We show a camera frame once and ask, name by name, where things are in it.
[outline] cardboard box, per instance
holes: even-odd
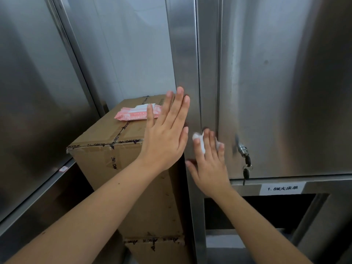
[[[124,240],[133,257],[141,264],[190,264],[183,237]]]
[[[146,103],[162,105],[164,95],[122,101],[79,136],[67,151],[77,161],[94,190],[133,162],[142,147],[146,120],[119,121],[114,116],[122,107]],[[178,167],[162,172],[148,186],[121,223],[125,238],[179,237],[184,235],[178,207],[182,187]]]

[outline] white label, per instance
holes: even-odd
[[[68,167],[66,166],[62,166],[62,168],[59,169],[60,172],[65,172],[66,170],[68,170]]]
[[[259,195],[298,195],[306,182],[264,183]]]

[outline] pink wet wipes package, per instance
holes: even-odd
[[[154,118],[158,118],[161,114],[161,106],[157,104],[153,105]],[[142,104],[135,108],[122,107],[121,110],[116,114],[115,119],[118,120],[141,120],[147,119],[147,106],[148,104]]]

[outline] left hand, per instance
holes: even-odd
[[[188,140],[188,127],[183,127],[189,109],[190,98],[184,96],[182,87],[168,91],[161,115],[154,123],[153,106],[147,107],[147,123],[142,150],[137,158],[158,175],[170,168],[182,156]]]

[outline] forearm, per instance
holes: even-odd
[[[257,264],[311,263],[235,190],[214,199],[230,219]]]
[[[157,171],[138,160],[22,248],[8,263],[91,263]]]

